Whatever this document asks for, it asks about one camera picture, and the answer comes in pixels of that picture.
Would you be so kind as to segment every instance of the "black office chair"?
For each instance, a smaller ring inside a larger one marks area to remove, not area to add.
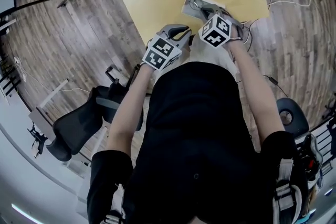
[[[111,86],[109,88],[104,86],[93,88],[85,104],[62,116],[53,124],[52,129],[56,138],[46,147],[56,159],[67,162],[72,155],[78,154],[87,140],[99,131],[103,124],[103,118],[109,123],[112,122],[139,69],[140,66],[137,65],[126,87],[123,87],[119,83],[119,79],[111,76],[109,72],[112,71],[112,68],[109,67],[106,74],[112,81]],[[137,131],[141,129],[142,122],[143,111],[136,128]]]
[[[309,124],[300,106],[290,98],[277,101],[278,111],[286,132],[292,133],[294,139],[309,132]]]

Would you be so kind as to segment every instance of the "black sleeve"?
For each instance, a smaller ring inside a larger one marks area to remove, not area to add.
[[[91,163],[91,186],[88,194],[90,224],[100,224],[110,212],[114,192],[125,185],[133,172],[131,158],[121,151],[96,153]]]
[[[272,133],[261,146],[261,159],[264,176],[270,188],[270,194],[275,190],[276,179],[279,176],[281,159],[293,159],[293,169],[290,177],[292,185],[300,188],[302,194],[302,207],[308,197],[308,181],[293,135],[284,131]]]

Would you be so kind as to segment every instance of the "white wall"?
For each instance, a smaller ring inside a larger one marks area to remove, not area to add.
[[[14,224],[31,223],[12,209],[14,203],[45,224],[87,224],[75,211],[83,179],[46,148],[33,157],[29,110],[15,91],[11,95],[10,106],[0,97],[0,212]]]

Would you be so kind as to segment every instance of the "black t-shirt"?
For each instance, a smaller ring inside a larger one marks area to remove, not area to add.
[[[118,151],[92,159],[90,223],[109,212],[125,187],[127,223],[272,223],[272,197],[282,158],[293,158],[291,181],[304,176],[291,134],[277,132],[254,151],[237,83],[224,68],[190,62],[163,75],[150,100],[136,167]]]

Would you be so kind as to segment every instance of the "person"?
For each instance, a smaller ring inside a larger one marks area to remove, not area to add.
[[[190,55],[206,55],[210,62],[194,55],[157,80],[133,168],[131,143],[154,72],[142,65],[113,119],[106,150],[92,158],[91,224],[114,223],[107,216],[127,224],[273,223],[281,159],[293,160],[290,182],[299,187],[303,200],[307,196],[294,139],[285,132],[271,88],[242,42],[227,46],[256,121],[260,153],[243,118],[232,61],[224,65],[218,60],[228,52],[209,52],[206,46],[196,36]]]

